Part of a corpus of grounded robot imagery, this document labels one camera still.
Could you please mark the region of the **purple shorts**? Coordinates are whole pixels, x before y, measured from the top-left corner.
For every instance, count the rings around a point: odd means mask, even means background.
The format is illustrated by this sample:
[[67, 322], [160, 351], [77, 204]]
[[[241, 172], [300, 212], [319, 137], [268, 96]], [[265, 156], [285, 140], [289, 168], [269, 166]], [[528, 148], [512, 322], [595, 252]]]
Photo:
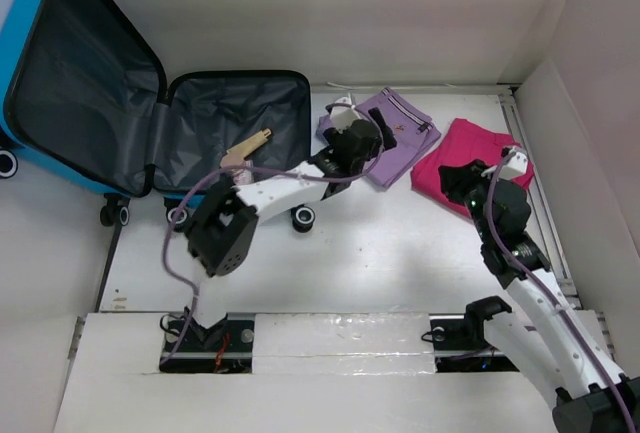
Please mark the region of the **purple shorts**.
[[[386, 189], [426, 154], [440, 138], [441, 133], [431, 117], [416, 109], [390, 88], [383, 89], [361, 104], [355, 104], [359, 119], [372, 123], [375, 122], [369, 117], [368, 110], [374, 107], [381, 111], [395, 136], [397, 146], [394, 149], [384, 149], [382, 146], [378, 156], [364, 166], [361, 174], [376, 186]], [[324, 139], [322, 133], [327, 128], [329, 127], [326, 111], [319, 119], [316, 136]], [[335, 169], [338, 175], [337, 167], [329, 163], [328, 152], [327, 145], [321, 152], [323, 162]]]

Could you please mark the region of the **pink shorts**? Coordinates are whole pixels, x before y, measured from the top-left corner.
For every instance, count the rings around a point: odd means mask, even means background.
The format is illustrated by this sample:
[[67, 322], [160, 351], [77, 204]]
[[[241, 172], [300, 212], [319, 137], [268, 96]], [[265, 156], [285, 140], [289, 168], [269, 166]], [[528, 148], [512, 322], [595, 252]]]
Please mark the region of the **pink shorts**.
[[509, 146], [520, 147], [521, 144], [509, 134], [486, 130], [466, 119], [456, 118], [439, 146], [413, 167], [410, 173], [411, 186], [423, 196], [470, 219], [463, 205], [452, 203], [442, 193], [439, 167], [464, 166], [473, 160], [493, 166], [501, 160], [502, 150]]

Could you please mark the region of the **blue kids suitcase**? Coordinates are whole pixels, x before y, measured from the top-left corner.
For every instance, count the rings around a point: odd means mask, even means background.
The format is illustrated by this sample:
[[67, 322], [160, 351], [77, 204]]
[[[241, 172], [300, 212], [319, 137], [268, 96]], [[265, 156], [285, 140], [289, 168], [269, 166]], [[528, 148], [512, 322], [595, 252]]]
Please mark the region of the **blue kids suitcase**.
[[183, 196], [227, 151], [268, 130], [254, 178], [311, 151], [311, 91], [289, 70], [201, 71], [175, 79], [113, 0], [13, 0], [1, 28], [1, 174], [31, 161], [105, 197], [160, 194], [178, 225]]

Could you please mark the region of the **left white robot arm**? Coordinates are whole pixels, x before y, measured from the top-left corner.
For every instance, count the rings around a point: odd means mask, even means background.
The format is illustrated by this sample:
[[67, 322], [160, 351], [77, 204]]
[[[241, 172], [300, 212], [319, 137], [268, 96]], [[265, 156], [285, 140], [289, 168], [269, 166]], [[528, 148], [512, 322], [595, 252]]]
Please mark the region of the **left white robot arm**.
[[207, 191], [184, 229], [189, 254], [208, 277], [226, 276], [246, 259], [257, 226], [289, 211], [298, 232], [309, 231], [311, 203], [331, 198], [368, 174], [397, 142], [376, 107], [330, 115], [327, 146], [290, 171], [239, 186], [224, 174]]

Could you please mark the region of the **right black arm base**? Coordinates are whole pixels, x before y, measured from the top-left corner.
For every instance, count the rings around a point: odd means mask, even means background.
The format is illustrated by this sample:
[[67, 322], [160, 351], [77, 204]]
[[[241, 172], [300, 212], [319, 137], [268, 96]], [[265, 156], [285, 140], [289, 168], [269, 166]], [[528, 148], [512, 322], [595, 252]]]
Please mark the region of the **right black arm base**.
[[463, 314], [430, 316], [421, 340], [433, 347], [437, 373], [516, 372], [517, 367], [484, 336], [484, 321], [512, 308], [499, 296], [468, 304]]

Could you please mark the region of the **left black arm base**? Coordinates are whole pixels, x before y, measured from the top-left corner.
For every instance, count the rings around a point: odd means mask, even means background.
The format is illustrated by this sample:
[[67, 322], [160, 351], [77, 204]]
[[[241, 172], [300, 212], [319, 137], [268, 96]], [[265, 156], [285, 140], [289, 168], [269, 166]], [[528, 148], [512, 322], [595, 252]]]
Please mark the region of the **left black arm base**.
[[192, 320], [177, 351], [188, 309], [165, 314], [159, 326], [164, 334], [159, 371], [167, 374], [248, 374], [252, 372], [255, 314], [232, 313], [205, 329]]

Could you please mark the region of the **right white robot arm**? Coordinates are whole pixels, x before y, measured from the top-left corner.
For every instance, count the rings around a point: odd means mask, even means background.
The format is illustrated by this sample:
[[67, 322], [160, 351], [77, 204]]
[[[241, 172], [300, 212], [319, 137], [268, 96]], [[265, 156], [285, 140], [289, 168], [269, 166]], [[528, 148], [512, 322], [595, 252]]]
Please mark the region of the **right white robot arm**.
[[514, 153], [494, 167], [474, 160], [438, 170], [442, 193], [467, 209], [485, 266], [515, 302], [492, 296], [468, 304], [462, 334], [509, 359], [543, 397], [557, 431], [636, 432], [639, 380], [589, 333], [527, 233], [531, 208], [514, 181], [525, 170]]

